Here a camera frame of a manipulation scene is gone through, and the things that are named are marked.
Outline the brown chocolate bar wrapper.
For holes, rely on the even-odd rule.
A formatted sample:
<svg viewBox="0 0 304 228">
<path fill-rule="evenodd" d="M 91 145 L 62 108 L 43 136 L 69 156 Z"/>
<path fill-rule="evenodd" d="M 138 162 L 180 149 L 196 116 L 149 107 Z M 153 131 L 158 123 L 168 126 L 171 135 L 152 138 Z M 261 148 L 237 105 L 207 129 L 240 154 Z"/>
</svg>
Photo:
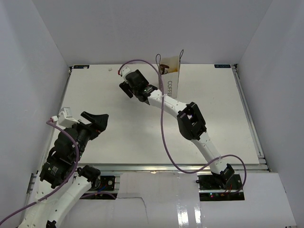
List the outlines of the brown chocolate bar wrapper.
<svg viewBox="0 0 304 228">
<path fill-rule="evenodd" d="M 168 73 L 168 70 L 170 69 L 170 67 L 168 65 L 166 65 L 166 64 L 160 64 L 159 65 L 159 69 L 160 69 L 160 73 L 162 75 L 164 75 L 164 74 Z"/>
</svg>

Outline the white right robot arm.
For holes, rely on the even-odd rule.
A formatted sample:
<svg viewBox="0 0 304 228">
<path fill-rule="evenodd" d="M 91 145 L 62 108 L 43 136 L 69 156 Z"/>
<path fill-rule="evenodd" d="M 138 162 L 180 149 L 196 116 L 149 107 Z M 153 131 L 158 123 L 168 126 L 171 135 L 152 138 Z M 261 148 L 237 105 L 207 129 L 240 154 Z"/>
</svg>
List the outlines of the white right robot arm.
<svg viewBox="0 0 304 228">
<path fill-rule="evenodd" d="M 231 185 L 231 178 L 235 172 L 211 141 L 207 133 L 206 122 L 196 103 L 186 104 L 163 95 L 160 89 L 149 84 L 139 70 L 132 71 L 130 68 L 124 67 L 118 71 L 118 74 L 123 78 L 119 87 L 130 98 L 135 96 L 140 102 L 160 108 L 161 114 L 166 112 L 177 120 L 180 134 L 191 141 L 201 152 L 210 167 L 215 185 L 219 189 L 224 190 Z"/>
</svg>

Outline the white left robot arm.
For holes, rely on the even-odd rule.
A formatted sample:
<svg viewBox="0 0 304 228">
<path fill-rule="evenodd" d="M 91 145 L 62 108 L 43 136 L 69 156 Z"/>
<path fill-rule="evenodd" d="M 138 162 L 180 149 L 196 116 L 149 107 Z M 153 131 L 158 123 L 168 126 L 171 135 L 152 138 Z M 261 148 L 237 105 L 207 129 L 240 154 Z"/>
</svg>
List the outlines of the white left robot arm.
<svg viewBox="0 0 304 228">
<path fill-rule="evenodd" d="M 35 204 L 19 227 L 58 228 L 83 194 L 99 187 L 100 171 L 90 165 L 81 168 L 78 162 L 87 143 L 106 130 L 109 115 L 83 111 L 81 117 L 89 122 L 74 119 L 70 108 L 64 107 L 48 120 L 60 132 L 42 166 Z"/>
</svg>

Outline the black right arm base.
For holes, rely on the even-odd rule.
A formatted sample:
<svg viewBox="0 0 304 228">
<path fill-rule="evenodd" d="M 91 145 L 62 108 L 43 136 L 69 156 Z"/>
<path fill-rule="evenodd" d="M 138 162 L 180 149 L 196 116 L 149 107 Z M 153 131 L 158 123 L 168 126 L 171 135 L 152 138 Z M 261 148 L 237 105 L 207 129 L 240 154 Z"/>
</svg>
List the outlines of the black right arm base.
<svg viewBox="0 0 304 228">
<path fill-rule="evenodd" d="M 244 201 L 245 196 L 242 180 L 239 174 L 234 174 L 228 184 L 221 186 L 212 175 L 199 175 L 196 183 L 199 187 L 199 199 L 201 202 L 211 201 Z"/>
</svg>

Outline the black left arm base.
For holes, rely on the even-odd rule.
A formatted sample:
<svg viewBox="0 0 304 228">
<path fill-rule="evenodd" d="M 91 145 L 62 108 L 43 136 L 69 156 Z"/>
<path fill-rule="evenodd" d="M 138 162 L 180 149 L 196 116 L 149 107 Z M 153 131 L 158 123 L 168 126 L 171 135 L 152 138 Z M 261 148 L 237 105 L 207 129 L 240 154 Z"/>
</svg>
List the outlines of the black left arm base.
<svg viewBox="0 0 304 228">
<path fill-rule="evenodd" d="M 87 178 L 91 183 L 90 191 L 92 193 L 85 193 L 80 199 L 91 200 L 115 200 L 117 194 L 112 194 L 115 185 L 115 176 L 103 176 L 99 169 L 86 165 L 83 168 L 78 167 L 77 173 L 79 177 Z"/>
</svg>

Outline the white paper coffee bag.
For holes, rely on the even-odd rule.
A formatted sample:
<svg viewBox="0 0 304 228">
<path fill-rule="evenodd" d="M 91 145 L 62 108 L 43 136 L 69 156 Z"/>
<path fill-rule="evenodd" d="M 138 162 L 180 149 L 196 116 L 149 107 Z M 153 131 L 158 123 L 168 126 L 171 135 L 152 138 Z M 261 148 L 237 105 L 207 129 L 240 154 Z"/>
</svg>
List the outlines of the white paper coffee bag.
<svg viewBox="0 0 304 228">
<path fill-rule="evenodd" d="M 178 56 L 173 57 L 164 57 L 162 58 L 160 54 L 157 54 L 155 57 L 155 62 L 158 67 L 159 65 L 166 64 L 170 67 L 167 74 L 162 75 L 162 83 L 164 92 L 171 98 L 177 98 L 178 95 L 178 84 L 179 84 L 179 75 L 181 67 L 181 58 L 183 56 L 184 50 L 182 49 Z"/>
</svg>

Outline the black corner label left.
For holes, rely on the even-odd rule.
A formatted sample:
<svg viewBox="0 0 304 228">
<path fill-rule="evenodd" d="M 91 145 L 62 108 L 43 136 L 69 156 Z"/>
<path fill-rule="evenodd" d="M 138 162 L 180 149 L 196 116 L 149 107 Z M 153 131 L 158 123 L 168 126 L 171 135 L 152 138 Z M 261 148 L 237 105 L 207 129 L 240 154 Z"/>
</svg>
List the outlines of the black corner label left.
<svg viewBox="0 0 304 228">
<path fill-rule="evenodd" d="M 89 65 L 74 65 L 73 69 L 88 69 Z"/>
</svg>

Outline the black corner label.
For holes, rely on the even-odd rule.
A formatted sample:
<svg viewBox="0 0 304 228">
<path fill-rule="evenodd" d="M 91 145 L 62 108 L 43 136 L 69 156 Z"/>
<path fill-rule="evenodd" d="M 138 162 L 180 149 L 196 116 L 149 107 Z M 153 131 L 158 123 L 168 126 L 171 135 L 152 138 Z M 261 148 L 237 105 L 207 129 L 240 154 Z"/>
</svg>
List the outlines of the black corner label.
<svg viewBox="0 0 304 228">
<path fill-rule="evenodd" d="M 229 64 L 215 64 L 215 68 L 231 68 L 231 65 Z"/>
<path fill-rule="evenodd" d="M 88 69 L 89 65 L 74 65 L 73 69 Z"/>
</svg>

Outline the black corner label right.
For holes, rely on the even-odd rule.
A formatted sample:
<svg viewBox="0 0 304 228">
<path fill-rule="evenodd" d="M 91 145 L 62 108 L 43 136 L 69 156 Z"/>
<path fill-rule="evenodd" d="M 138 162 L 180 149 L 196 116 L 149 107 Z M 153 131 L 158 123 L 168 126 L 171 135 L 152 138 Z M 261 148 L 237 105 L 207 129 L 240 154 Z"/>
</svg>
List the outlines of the black corner label right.
<svg viewBox="0 0 304 228">
<path fill-rule="evenodd" d="M 215 68 L 231 68 L 231 65 L 229 64 L 215 64 Z"/>
</svg>

